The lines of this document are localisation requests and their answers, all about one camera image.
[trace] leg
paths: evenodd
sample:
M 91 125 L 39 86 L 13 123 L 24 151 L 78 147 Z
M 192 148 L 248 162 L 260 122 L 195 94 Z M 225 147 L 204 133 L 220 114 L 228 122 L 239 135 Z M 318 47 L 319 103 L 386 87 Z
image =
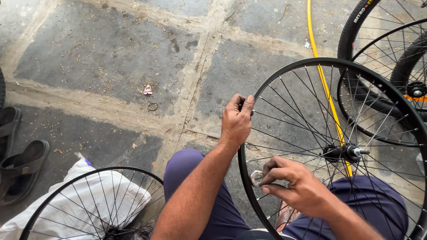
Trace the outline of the leg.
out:
M 329 189 L 383 237 L 388 240 L 404 239 L 409 220 L 402 197 L 376 177 L 355 176 L 350 181 L 347 178 L 339 179 Z M 286 226 L 283 233 L 297 239 L 302 239 L 304 235 L 306 239 L 335 239 L 325 221 L 318 218 L 312 220 L 305 215 Z
M 164 196 L 166 201 L 170 199 L 179 185 L 204 157 L 201 152 L 195 149 L 184 149 L 171 157 L 164 174 Z M 216 196 L 208 224 L 200 239 L 232 240 L 243 231 L 250 229 L 234 206 L 225 181 L 223 181 Z

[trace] man's right hand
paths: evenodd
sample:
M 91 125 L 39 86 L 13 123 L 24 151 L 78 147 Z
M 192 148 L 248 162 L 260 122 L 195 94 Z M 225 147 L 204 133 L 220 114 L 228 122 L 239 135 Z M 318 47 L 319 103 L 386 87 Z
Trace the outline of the man's right hand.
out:
M 333 209 L 344 205 L 303 164 L 282 157 L 265 163 L 261 190 L 281 198 L 289 206 L 310 217 L 333 218 Z M 288 188 L 271 184 L 274 180 L 289 181 Z

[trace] wheel hub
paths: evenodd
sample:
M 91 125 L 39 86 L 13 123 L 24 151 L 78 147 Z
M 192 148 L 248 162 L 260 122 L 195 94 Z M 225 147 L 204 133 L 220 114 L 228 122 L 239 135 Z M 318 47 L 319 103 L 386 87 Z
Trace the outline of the wheel hub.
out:
M 345 143 L 342 147 L 330 144 L 323 149 L 324 158 L 331 163 L 338 162 L 339 159 L 344 159 L 349 163 L 357 163 L 360 158 L 371 153 L 369 150 L 358 148 L 354 143 Z
M 427 93 L 427 86 L 423 82 L 412 82 L 407 86 L 410 97 L 422 97 Z

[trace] white plastic bag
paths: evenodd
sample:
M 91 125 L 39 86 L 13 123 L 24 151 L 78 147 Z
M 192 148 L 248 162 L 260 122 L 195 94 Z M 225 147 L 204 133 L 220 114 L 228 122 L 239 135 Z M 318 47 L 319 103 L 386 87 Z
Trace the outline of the white plastic bag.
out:
M 95 170 L 81 154 L 78 156 L 79 160 L 68 171 L 64 182 L 51 186 L 47 194 L 6 222 L 0 228 L 0 239 L 19 239 L 30 217 L 53 191 L 77 176 Z M 151 200 L 147 190 L 117 171 L 89 175 L 61 193 L 45 207 L 33 226 L 33 230 L 43 234 L 31 233 L 29 239 L 99 239 L 111 226 L 123 229 Z

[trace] concrete floor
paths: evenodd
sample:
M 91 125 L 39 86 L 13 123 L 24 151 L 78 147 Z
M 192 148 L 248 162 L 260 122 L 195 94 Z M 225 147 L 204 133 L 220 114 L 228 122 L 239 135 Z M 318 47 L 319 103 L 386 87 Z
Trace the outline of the concrete floor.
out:
M 336 56 L 357 2 L 313 2 L 321 56 Z M 74 152 L 95 168 L 162 177 L 176 151 L 215 146 L 233 94 L 254 94 L 277 69 L 312 57 L 305 1 L 3 0 L 0 24 L 6 105 L 23 110 L 15 153 L 38 138 L 51 146 L 33 191 L 2 208 L 0 224 L 61 182 Z M 142 95 L 148 83 L 154 93 Z M 262 227 L 236 157 L 226 182 L 245 220 Z

